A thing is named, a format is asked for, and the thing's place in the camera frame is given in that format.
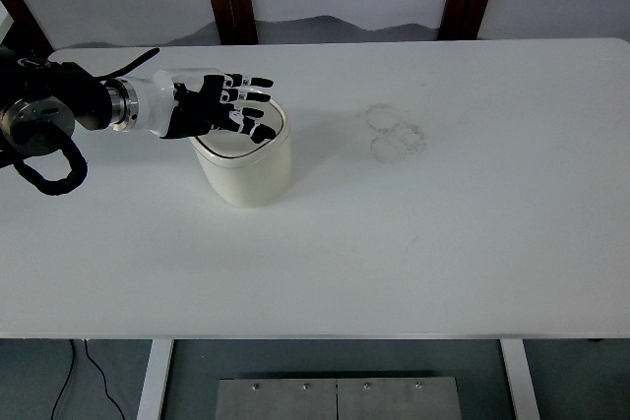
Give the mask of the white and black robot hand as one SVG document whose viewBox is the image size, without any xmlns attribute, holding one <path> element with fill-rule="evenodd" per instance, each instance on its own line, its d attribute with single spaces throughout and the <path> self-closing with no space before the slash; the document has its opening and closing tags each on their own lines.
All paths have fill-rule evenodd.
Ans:
<svg viewBox="0 0 630 420">
<path fill-rule="evenodd" d="M 216 69 L 160 70 L 129 84 L 138 99 L 134 126 L 171 140 L 200 137 L 214 130 L 237 133 L 260 144 L 277 132 L 263 123 L 263 90 L 274 82 Z"/>
</svg>

